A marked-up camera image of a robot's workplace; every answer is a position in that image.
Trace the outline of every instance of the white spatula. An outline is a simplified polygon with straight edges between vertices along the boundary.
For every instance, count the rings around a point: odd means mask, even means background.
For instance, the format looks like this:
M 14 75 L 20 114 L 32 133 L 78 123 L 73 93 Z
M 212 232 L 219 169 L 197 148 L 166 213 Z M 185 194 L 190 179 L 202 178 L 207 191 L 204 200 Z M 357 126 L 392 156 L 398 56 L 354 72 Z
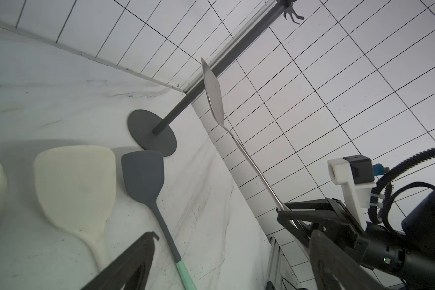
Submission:
M 40 153 L 34 161 L 37 199 L 57 228 L 87 243 L 99 270 L 110 264 L 105 224 L 116 197 L 113 152 L 100 146 L 68 146 Z

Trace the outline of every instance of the spatula blade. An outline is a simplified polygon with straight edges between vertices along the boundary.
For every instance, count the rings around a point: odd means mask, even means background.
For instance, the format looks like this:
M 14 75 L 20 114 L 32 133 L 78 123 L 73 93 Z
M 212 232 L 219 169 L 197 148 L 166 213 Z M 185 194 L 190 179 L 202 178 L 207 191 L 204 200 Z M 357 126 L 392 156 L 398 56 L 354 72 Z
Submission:
M 201 64 L 203 68 L 204 87 L 208 97 L 208 102 L 210 104 L 211 113 L 216 122 L 223 126 L 224 108 L 222 105 L 222 95 L 219 81 L 203 58 L 201 59 Z
M 121 165 L 129 196 L 149 207 L 155 206 L 164 184 L 163 155 L 153 150 L 136 151 L 123 155 Z
M 116 197 L 116 161 L 100 146 L 67 146 L 34 161 L 37 199 L 49 220 L 67 232 L 100 232 Z

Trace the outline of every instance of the spatula handle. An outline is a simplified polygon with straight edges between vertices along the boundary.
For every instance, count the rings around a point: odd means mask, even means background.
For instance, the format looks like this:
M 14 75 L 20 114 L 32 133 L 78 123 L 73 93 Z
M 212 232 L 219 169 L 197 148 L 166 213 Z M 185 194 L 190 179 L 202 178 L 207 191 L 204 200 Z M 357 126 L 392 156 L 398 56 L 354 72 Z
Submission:
M 161 215 L 160 210 L 158 209 L 158 206 L 155 204 L 154 206 L 151 206 L 151 210 L 156 216 L 156 219 L 159 223 L 159 226 L 161 227 L 161 230 L 163 231 L 164 237 L 167 241 L 167 244 L 169 245 L 169 248 L 171 249 L 171 252 L 173 254 L 174 262 L 178 263 L 182 258 L 180 257 L 179 251 L 177 250 L 176 244 L 174 243 L 173 237 L 171 236 L 171 233 L 169 232 L 169 229 L 167 228 L 167 224 L 163 219 L 163 216 Z
M 179 272 L 180 279 L 182 280 L 182 284 L 184 285 L 184 288 L 186 290 L 197 290 L 195 287 L 195 284 L 193 283 L 193 280 L 190 277 L 190 274 L 184 264 L 184 261 L 182 261 L 182 258 L 180 257 L 179 251 L 177 250 L 176 243 L 174 243 L 173 237 L 171 236 L 171 233 L 169 232 L 169 229 L 167 228 L 167 224 L 163 219 L 163 216 L 161 215 L 160 210 L 158 209 L 158 206 L 156 204 L 152 205 L 150 207 L 153 211 L 153 213 L 156 216 L 156 219 L 158 220 L 159 226 L 161 227 L 164 237 L 166 238 L 166 241 L 169 245 L 169 248 L 171 249 L 171 252 L 173 254 L 174 261 L 176 262 L 177 271 Z
M 109 256 L 108 249 L 106 248 L 105 237 L 90 240 L 85 239 L 85 242 L 94 254 L 99 271 L 103 270 L 111 263 L 111 257 Z

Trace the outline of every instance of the gray metal pole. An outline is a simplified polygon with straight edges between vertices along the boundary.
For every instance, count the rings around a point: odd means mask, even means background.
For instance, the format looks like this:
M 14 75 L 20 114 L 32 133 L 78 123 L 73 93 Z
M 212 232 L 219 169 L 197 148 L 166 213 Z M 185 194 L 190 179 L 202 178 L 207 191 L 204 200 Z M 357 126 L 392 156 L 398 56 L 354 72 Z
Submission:
M 285 11 L 283 1 L 277 3 L 247 32 L 242 39 L 212 69 L 219 76 L 237 57 L 242 54 L 279 16 Z M 204 80 L 198 82 L 186 96 L 168 113 L 168 115 L 153 128 L 152 132 L 159 135 L 185 108 L 204 91 Z

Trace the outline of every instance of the marble countertop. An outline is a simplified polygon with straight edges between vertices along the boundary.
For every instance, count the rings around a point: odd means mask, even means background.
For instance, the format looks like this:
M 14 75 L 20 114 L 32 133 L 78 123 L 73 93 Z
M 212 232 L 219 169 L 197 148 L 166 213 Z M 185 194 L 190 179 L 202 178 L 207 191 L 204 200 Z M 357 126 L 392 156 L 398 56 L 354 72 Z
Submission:
M 117 161 L 106 242 L 112 258 L 155 231 L 148 289 L 183 289 L 150 210 L 125 192 L 121 156 L 141 150 L 127 116 L 165 116 L 183 97 L 131 74 L 0 29 L 0 160 L 9 180 L 0 227 L 0 289 L 79 289 L 96 274 L 88 247 L 56 229 L 36 202 L 32 163 L 42 151 L 100 145 Z M 200 120 L 189 106 L 171 128 L 158 206 L 198 289 L 263 289 L 270 245 Z

